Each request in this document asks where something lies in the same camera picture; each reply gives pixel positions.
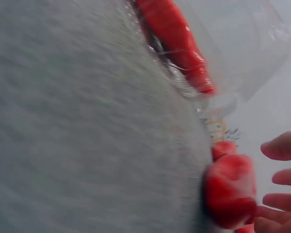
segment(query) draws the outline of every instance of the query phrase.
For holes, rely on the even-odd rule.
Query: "fingertip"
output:
[[[282,183],[282,177],[285,174],[284,171],[276,172],[272,177],[272,182],[275,184],[281,184]]]
[[[274,194],[273,194],[273,193],[266,194],[266,195],[263,197],[263,199],[262,199],[262,203],[263,203],[264,205],[269,205],[270,203],[273,202],[273,200],[274,200],[273,197],[274,197]]]
[[[268,152],[269,145],[270,145],[270,142],[265,142],[261,145],[260,149],[263,154]]]

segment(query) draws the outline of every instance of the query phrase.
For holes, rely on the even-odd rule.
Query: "transparent plastic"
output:
[[[183,21],[169,14],[174,6],[166,7],[163,14],[162,6],[157,6],[163,1],[178,8],[187,30],[181,28],[186,25]],[[184,97],[198,100],[196,108],[204,114],[233,112],[238,97],[250,99],[290,52],[290,34],[268,0],[129,2],[148,42],[168,68],[171,83]],[[210,84],[215,92],[208,91]]]

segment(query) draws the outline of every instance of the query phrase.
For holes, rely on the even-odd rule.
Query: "red object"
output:
[[[135,0],[151,31],[170,51],[168,57],[201,93],[215,94],[206,60],[180,9],[172,0]]]
[[[214,161],[217,161],[224,155],[237,154],[237,145],[233,141],[222,141],[212,145],[211,147],[212,157]]]
[[[247,155],[225,155],[207,171],[206,205],[214,222],[230,230],[252,224],[257,211],[255,172]]]
[[[255,233],[254,224],[251,224],[245,228],[241,228],[239,230],[236,230],[235,233]]]

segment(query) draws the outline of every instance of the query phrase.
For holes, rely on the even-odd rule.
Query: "human hand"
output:
[[[287,132],[271,142],[261,146],[267,157],[280,160],[291,160],[291,132]],[[291,169],[286,169],[273,176],[273,183],[291,186]],[[291,194],[267,194],[263,204],[282,210],[272,210],[260,206],[255,219],[256,233],[291,233]]]

